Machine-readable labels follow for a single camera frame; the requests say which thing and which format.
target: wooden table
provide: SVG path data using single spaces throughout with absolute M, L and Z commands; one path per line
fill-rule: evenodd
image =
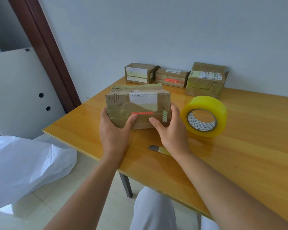
M 114 84 L 126 84 L 121 78 Z M 163 85 L 181 110 L 191 96 Z M 110 87 L 80 105 L 44 132 L 100 160 L 100 112 Z M 192 151 L 266 206 L 288 220 L 288 97 L 224 88 L 228 110 L 224 132 L 214 138 L 189 133 Z M 155 129 L 132 130 L 119 172 L 212 218 L 191 182 L 170 156 L 147 149 L 162 146 Z

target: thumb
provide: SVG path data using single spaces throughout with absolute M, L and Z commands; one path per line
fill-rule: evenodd
M 124 129 L 127 129 L 128 131 L 131 130 L 137 118 L 138 118 L 138 115 L 131 115 L 126 122 Z
M 165 127 L 160 123 L 159 120 L 155 118 L 149 118 L 149 121 L 154 126 L 154 128 L 156 128 L 160 136 L 166 131 Z

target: person's left hand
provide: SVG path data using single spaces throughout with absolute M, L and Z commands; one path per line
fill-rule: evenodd
M 101 111 L 99 135 L 104 148 L 104 157 L 120 162 L 125 154 L 130 130 L 138 115 L 131 115 L 123 128 L 114 126 L 107 115 L 107 108 Z

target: hand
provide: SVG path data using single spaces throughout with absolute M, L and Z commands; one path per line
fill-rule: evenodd
M 131 115 L 123 128 L 114 126 L 107 115 L 107 108 L 101 111 L 99 135 L 104 148 L 104 157 L 121 162 L 128 144 L 130 130 L 138 115 Z
M 149 118 L 150 123 L 157 129 L 163 146 L 176 158 L 180 154 L 190 153 L 187 129 L 180 118 L 178 107 L 171 103 L 172 119 L 166 129 L 157 119 Z

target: tile floor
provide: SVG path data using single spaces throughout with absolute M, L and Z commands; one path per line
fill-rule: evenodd
M 81 153 L 77 164 L 64 178 L 46 184 L 14 204 L 0 208 L 0 230 L 42 229 L 85 180 L 97 162 Z M 132 199 L 126 196 L 119 174 L 116 173 L 100 217 L 98 230 L 129 229 L 133 206 L 143 185 L 130 179 Z M 195 212 L 173 201 L 179 230 L 197 230 Z

